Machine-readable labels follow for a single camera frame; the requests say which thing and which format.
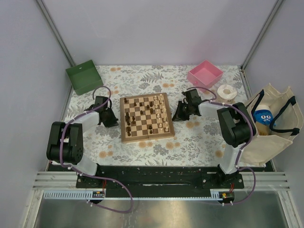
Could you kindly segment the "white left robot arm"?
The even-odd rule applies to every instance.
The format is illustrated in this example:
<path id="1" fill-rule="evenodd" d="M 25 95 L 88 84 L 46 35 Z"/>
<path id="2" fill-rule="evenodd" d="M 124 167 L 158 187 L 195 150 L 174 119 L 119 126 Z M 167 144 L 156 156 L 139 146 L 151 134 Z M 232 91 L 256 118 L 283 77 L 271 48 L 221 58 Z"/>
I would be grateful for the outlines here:
<path id="1" fill-rule="evenodd" d="M 46 151 L 50 161 L 87 174 L 86 182 L 93 188 L 102 185 L 103 176 L 96 172 L 97 163 L 84 155 L 83 133 L 100 124 L 106 128 L 118 125 L 112 101 L 105 96 L 97 96 L 95 103 L 76 118 L 52 123 Z"/>

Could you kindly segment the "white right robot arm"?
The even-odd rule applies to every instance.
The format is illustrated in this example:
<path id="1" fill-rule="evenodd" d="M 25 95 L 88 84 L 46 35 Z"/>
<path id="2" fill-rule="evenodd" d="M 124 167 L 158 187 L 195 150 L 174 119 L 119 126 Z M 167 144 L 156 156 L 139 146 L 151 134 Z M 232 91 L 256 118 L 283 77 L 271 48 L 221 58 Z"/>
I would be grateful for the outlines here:
<path id="1" fill-rule="evenodd" d="M 182 92 L 184 99 L 178 102 L 173 121 L 187 121 L 191 115 L 216 118 L 226 142 L 223 160 L 219 164 L 222 173 L 216 176 L 217 184 L 227 188 L 233 183 L 232 174 L 240 171 L 241 155 L 256 134 L 255 126 L 242 102 L 226 104 L 212 99 L 201 99 L 197 87 Z"/>

